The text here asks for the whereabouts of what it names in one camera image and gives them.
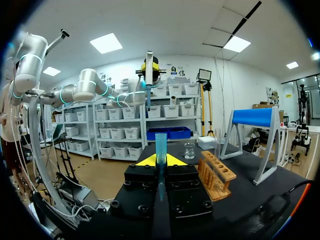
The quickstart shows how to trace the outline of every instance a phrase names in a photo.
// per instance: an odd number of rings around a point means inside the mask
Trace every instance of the blue roller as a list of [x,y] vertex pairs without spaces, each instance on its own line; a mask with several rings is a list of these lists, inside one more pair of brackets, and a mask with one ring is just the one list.
[[270,127],[272,108],[257,108],[233,111],[233,124]]

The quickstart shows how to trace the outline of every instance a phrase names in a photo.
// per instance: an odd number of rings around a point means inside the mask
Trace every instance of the ceiling panel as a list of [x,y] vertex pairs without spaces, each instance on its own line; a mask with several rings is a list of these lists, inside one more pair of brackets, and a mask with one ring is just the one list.
[[231,34],[242,18],[242,16],[233,11],[221,8],[211,27]]
[[221,48],[217,55],[215,55],[215,57],[218,59],[231,60],[237,54],[238,52]]
[[230,36],[231,34],[226,33],[224,31],[209,29],[208,34],[203,43],[223,47],[227,43]]
[[245,17],[259,0],[226,0],[223,7]]

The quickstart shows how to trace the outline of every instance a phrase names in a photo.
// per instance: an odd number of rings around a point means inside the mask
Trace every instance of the blue storage bin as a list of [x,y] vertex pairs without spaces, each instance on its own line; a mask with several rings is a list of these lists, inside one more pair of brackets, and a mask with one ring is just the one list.
[[191,130],[186,126],[169,127],[169,139],[189,139]]
[[150,128],[146,131],[146,139],[155,141],[156,134],[166,134],[166,139],[169,139],[169,130],[167,127]]

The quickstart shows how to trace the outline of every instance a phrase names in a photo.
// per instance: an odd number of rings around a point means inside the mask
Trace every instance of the ceiling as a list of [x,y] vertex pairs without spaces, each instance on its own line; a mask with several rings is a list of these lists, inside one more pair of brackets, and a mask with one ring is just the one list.
[[[75,76],[84,68],[155,55],[224,58],[283,78],[316,67],[307,39],[294,19],[276,0],[263,0],[235,33],[249,45],[241,53],[224,46],[258,0],[55,0],[45,1],[25,28],[50,43],[60,29],[71,36],[47,56],[41,86]],[[123,49],[100,54],[89,41],[114,33]],[[289,70],[286,64],[297,61]]]

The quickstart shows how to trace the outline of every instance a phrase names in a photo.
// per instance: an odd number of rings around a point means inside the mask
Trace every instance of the ceiling light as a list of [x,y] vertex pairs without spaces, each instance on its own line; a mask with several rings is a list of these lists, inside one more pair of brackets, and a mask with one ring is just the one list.
[[316,53],[311,55],[312,60],[318,60],[320,59],[320,53],[317,51]]
[[293,62],[287,64],[286,66],[288,67],[288,69],[294,69],[296,67],[299,67],[299,65],[296,61],[293,61]]
[[237,53],[241,53],[242,50],[248,47],[250,44],[251,42],[247,40],[244,40],[237,36],[233,36],[223,48]]
[[122,49],[122,46],[116,36],[113,33],[98,37],[91,40],[90,43],[101,53],[109,53],[118,49]]
[[55,68],[50,67],[50,66],[48,66],[48,67],[43,71],[44,74],[48,74],[48,75],[50,75],[50,76],[55,76],[55,75],[57,75],[57,74],[60,73],[60,72],[61,72],[60,70],[55,69]]

